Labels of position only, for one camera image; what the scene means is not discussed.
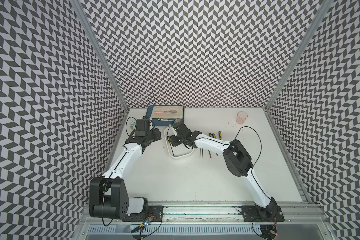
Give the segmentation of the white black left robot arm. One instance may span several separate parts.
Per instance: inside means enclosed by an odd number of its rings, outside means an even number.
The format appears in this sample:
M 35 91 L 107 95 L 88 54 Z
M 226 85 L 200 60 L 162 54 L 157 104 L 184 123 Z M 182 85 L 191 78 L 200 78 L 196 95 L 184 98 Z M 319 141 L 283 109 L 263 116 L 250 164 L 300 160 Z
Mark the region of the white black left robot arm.
M 146 147 L 161 139 L 160 130 L 154 128 L 145 136 L 130 136 L 126 140 L 117 162 L 102 176 L 94 177 L 90 182 L 91 217 L 117 220 L 131 217 L 134 221 L 143 221 L 148 217 L 148 200 L 143 197 L 130 197 L 125 177 L 132 172 Z

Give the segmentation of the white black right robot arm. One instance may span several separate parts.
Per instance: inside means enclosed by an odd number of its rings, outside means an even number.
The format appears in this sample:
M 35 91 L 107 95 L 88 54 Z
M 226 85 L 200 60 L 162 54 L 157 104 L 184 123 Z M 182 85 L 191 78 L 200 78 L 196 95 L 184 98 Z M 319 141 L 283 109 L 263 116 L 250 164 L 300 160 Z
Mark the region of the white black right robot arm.
M 284 219 L 281 208 L 276 200 L 264 189 L 254 171 L 252 157 L 242 143 L 233 139 L 223 141 L 214 134 L 205 135 L 200 131 L 191 131 L 184 122 L 172 122 L 171 127 L 176 132 L 169 137 L 170 143 L 176 147 L 183 144 L 188 149 L 202 149 L 224 157 L 228 171 L 243 179 L 246 188 L 251 193 L 255 205 L 255 216 L 252 220 L 270 222 Z

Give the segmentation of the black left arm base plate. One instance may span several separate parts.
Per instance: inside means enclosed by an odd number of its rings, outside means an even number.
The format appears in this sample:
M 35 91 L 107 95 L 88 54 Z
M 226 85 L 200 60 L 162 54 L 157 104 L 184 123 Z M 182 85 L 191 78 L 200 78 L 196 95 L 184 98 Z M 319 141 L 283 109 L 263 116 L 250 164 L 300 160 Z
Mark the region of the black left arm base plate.
M 142 223 L 150 219 L 152 222 L 161 222 L 163 219 L 163 206 L 144 206 L 140 213 L 128 214 L 122 221 Z

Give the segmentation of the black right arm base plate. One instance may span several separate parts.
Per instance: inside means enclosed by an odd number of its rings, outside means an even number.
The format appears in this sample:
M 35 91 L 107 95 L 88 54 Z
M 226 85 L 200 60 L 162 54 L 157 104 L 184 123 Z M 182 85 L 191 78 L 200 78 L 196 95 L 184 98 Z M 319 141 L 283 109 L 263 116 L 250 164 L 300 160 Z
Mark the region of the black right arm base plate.
M 240 206 L 240 213 L 243 215 L 245 222 L 284 222 L 284 213 L 280 206 L 277 206 L 277 210 L 273 210 L 268 216 L 265 209 L 258 206 Z

